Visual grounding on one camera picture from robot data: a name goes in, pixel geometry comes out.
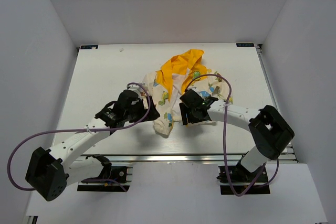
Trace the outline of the yellow cream dinosaur print jacket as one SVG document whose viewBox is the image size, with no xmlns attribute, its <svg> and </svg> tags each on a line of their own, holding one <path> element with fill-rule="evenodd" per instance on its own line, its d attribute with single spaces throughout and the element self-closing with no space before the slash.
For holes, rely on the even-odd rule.
<svg viewBox="0 0 336 224">
<path fill-rule="evenodd" d="M 141 85 L 152 97 L 160 117 L 153 122 L 156 133 L 169 136 L 175 122 L 182 120 L 179 104 L 186 89 L 196 91 L 202 98 L 213 96 L 226 101 L 228 84 L 219 72 L 202 64 L 204 51 L 190 49 L 168 60 L 155 72 L 147 73 Z"/>
</svg>

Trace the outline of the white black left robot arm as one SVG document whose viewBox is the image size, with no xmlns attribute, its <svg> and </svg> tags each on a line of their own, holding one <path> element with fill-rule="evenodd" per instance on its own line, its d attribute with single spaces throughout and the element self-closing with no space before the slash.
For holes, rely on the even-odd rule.
<svg viewBox="0 0 336 224">
<path fill-rule="evenodd" d="M 106 104 L 86 125 L 74 135 L 48 149 L 33 151 L 26 181 L 46 201 L 56 199 L 73 183 L 90 178 L 104 182 L 110 178 L 111 163 L 102 155 L 94 154 L 78 161 L 83 153 L 115 131 L 125 128 L 125 123 L 138 124 L 154 121 L 160 116 L 152 97 L 126 89 L 116 101 Z"/>
</svg>

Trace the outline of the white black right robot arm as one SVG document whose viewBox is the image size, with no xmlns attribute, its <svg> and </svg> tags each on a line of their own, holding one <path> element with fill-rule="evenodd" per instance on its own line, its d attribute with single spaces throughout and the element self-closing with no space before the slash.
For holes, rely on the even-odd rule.
<svg viewBox="0 0 336 224">
<path fill-rule="evenodd" d="M 252 135 L 255 146 L 236 166 L 228 168 L 234 183 L 251 182 L 267 161 L 275 161 L 295 133 L 276 108 L 266 105 L 262 109 L 249 109 L 226 104 L 218 98 L 201 97 L 188 90 L 180 98 L 180 110 L 184 125 L 205 121 L 225 122 L 246 130 Z"/>
</svg>

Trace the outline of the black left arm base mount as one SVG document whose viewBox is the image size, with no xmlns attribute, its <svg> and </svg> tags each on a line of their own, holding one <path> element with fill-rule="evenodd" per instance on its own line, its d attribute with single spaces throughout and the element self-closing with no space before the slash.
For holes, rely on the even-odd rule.
<svg viewBox="0 0 336 224">
<path fill-rule="evenodd" d="M 111 166 L 110 168 L 104 168 L 98 177 L 79 182 L 77 191 L 126 193 L 130 188 L 132 175 L 132 166 Z"/>
</svg>

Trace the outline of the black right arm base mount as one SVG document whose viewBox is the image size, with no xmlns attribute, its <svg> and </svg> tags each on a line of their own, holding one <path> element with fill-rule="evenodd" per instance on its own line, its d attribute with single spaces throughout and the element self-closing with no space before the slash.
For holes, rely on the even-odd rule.
<svg viewBox="0 0 336 224">
<path fill-rule="evenodd" d="M 248 185 L 253 181 L 253 179 L 259 172 L 258 169 L 251 175 L 244 177 L 238 174 L 235 165 L 228 166 L 228 170 L 233 187 L 238 194 L 241 194 L 248 187 Z M 218 167 L 218 176 L 216 178 L 219 182 L 221 195 L 234 195 L 226 177 L 225 166 Z M 262 186 L 268 181 L 269 177 L 266 168 L 264 167 L 262 173 L 254 183 L 254 185 L 249 189 L 249 191 L 247 191 L 246 195 L 270 195 L 269 185 Z"/>
</svg>

